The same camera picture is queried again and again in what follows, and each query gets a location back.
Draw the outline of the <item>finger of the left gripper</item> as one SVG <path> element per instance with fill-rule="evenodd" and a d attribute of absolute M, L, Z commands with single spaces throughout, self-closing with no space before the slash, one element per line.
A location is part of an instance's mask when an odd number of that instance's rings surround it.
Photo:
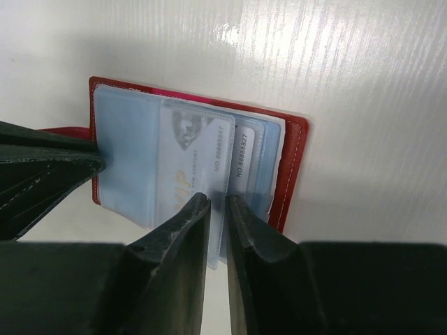
<path fill-rule="evenodd" d="M 35 130 L 1 122 L 1 240 L 16 240 L 105 169 L 82 129 Z"/>

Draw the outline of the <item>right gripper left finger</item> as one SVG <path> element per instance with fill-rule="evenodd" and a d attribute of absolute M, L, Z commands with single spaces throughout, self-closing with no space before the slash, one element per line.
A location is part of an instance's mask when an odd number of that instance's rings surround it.
<path fill-rule="evenodd" d="M 142 280 L 125 334 L 199 334 L 211 202 L 196 193 L 171 219 L 128 246 Z"/>

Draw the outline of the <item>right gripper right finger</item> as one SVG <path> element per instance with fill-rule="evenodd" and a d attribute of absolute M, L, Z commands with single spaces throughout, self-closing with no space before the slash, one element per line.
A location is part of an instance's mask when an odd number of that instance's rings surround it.
<path fill-rule="evenodd" d="M 303 334 L 304 261 L 298 246 L 226 198 L 230 322 L 233 334 Z"/>

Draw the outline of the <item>red leather card holder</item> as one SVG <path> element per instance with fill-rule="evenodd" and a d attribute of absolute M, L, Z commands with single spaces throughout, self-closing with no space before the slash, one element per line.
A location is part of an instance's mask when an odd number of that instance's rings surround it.
<path fill-rule="evenodd" d="M 89 78 L 89 99 L 93 100 L 94 90 L 98 85 L 105 84 L 120 89 L 141 91 L 147 94 L 154 94 L 170 98 L 180 98 L 195 103 L 204 103 L 215 107 L 224 107 L 234 110 L 245 111 L 250 117 L 257 114 L 269 115 L 283 119 L 285 125 L 284 145 L 281 150 L 277 181 L 272 206 L 269 211 L 268 224 L 280 233 L 284 231 L 288 210 L 291 205 L 294 188 L 297 182 L 302 158 L 304 156 L 306 141 L 309 134 L 309 121 L 297 114 L 288 114 L 279 110 L 267 109 L 248 103 L 239 103 L 229 100 L 219 100 L 207 96 L 199 96 L 181 91 L 145 86 L 136 83 L 124 82 L 105 77 L 93 76 Z"/>

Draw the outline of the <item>silver VIP card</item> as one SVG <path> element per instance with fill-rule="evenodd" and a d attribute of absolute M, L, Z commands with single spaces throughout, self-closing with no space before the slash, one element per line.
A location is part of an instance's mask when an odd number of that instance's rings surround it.
<path fill-rule="evenodd" d="M 157 223 L 172 218 L 196 193 L 210 200 L 207 265 L 216 269 L 221 250 L 235 118 L 179 100 L 161 103 L 156 184 Z"/>

